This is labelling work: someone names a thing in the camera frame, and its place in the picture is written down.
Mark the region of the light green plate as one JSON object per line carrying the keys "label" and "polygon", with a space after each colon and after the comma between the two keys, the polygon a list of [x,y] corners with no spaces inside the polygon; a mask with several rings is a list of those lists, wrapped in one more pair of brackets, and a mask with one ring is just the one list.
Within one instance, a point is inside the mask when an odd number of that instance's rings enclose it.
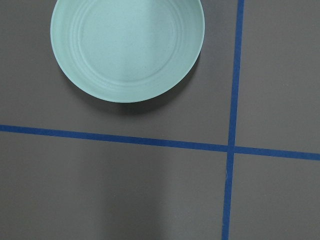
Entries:
{"label": "light green plate", "polygon": [[199,0],[59,0],[54,57],[85,93],[114,103],[155,98],[196,63],[205,37]]}

